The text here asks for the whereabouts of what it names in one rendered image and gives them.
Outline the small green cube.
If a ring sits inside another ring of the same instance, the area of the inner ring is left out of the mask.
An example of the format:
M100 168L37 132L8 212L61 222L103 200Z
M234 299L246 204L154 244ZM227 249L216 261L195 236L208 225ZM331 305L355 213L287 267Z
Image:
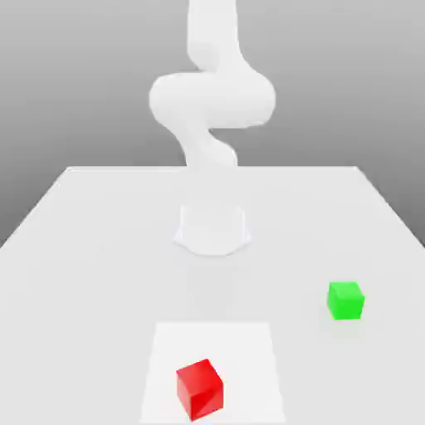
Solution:
M327 306L334 320L359 320L365 295L355 281L333 281L329 284Z

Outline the small red cube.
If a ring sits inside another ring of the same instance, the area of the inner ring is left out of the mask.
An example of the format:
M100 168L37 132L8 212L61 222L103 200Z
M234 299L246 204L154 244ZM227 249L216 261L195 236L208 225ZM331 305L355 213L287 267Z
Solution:
M176 371L177 396L190 421L224 408L224 383L209 359Z

